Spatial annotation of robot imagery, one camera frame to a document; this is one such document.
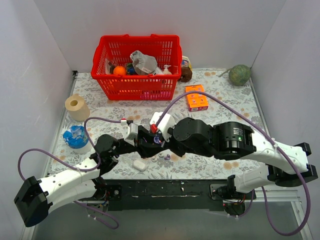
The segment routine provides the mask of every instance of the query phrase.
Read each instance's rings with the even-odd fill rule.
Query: small bottle
[[[164,65],[163,74],[164,75],[172,75],[172,73],[168,70],[171,65]]]

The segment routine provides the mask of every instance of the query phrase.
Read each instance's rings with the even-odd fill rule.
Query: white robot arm
[[[153,115],[151,126],[161,114],[156,112]],[[150,132],[132,122],[123,139],[115,139],[107,134],[100,136],[95,145],[96,153],[75,166],[77,169],[91,169],[97,165],[100,157],[101,165],[97,169],[70,169],[39,180],[30,177],[23,183],[14,202],[25,225],[34,226],[65,204],[84,198],[99,199],[101,191],[106,191],[101,188],[99,178],[118,163],[116,158],[119,155],[138,152],[142,158],[150,158],[166,149],[178,156],[193,153],[226,161],[245,159],[263,163],[255,170],[230,176],[227,186],[217,190],[217,194],[224,199],[270,184],[299,186],[301,182],[296,173],[275,147],[284,150],[306,182],[318,178],[315,167],[308,164],[307,155],[311,152],[307,143],[289,146],[276,142],[272,146],[260,133],[239,122],[211,126],[202,120],[187,117],[175,123],[173,117],[166,114],[154,131]]]

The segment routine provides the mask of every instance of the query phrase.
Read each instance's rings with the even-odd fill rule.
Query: toilet paper roll
[[[90,109],[83,97],[75,94],[70,96],[64,103],[70,116],[76,121],[84,121],[90,116]]]

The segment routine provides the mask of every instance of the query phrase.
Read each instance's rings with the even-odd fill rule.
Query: white soap bar
[[[135,169],[138,169],[140,172],[143,172],[144,170],[146,170],[147,165],[144,162],[140,161],[140,160],[135,160],[133,162],[133,167]]]

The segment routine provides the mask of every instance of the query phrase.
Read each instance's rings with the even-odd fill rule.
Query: floral tablecloth
[[[217,77],[223,69],[194,69],[190,82],[178,82],[173,98],[185,92],[185,86],[202,84],[206,93],[225,102],[246,118],[264,129],[264,125],[249,83],[245,86],[233,86],[228,79],[228,74]],[[91,78],[90,73],[79,73],[76,78],[73,94],[82,96],[91,110],[91,117],[102,117],[111,120],[127,118],[134,120],[149,129],[149,122],[154,112],[162,112],[169,101],[111,101],[96,80]],[[175,121],[185,117],[201,119],[210,125],[220,124],[226,121],[237,121],[246,124],[241,118],[231,113],[215,101],[209,99],[208,110],[190,112],[187,101],[182,98],[168,112]],[[60,133],[54,155],[68,164],[76,165],[89,157],[91,152],[76,154],[69,148],[62,138],[62,134],[72,125],[83,125],[83,122],[73,120],[69,114],[64,120],[63,129]],[[99,120],[91,120],[87,124],[90,137],[95,142],[102,134],[109,134],[119,139],[122,138],[125,129],[117,123],[108,123]],[[214,157],[204,157],[194,154],[186,154],[178,157],[169,150],[164,155],[170,154],[170,160],[156,156],[157,161],[150,158],[141,159],[138,153],[124,154],[119,157],[118,165],[103,177],[105,179],[225,179],[232,174],[241,174],[255,169],[260,163],[253,160],[217,160]],[[141,159],[147,165],[145,171],[138,171],[132,167],[133,161]],[[52,160],[48,174],[56,174],[67,169],[59,162]]]

